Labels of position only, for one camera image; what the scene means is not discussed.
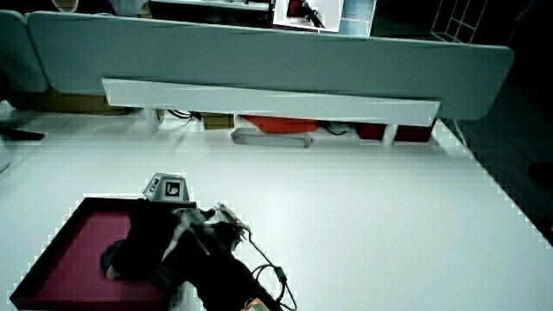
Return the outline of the person's right hand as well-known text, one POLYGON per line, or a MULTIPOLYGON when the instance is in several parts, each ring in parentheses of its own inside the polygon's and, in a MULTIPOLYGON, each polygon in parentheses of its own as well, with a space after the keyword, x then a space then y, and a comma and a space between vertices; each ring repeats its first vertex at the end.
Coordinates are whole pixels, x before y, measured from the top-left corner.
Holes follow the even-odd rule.
POLYGON ((184 282, 208 294, 229 290, 242 295, 257 287, 232 254, 243 230, 229 220, 223 206, 197 207, 184 177, 154 174, 129 216, 126 239, 115 243, 104 260, 106 275, 147 277, 166 292, 184 282))

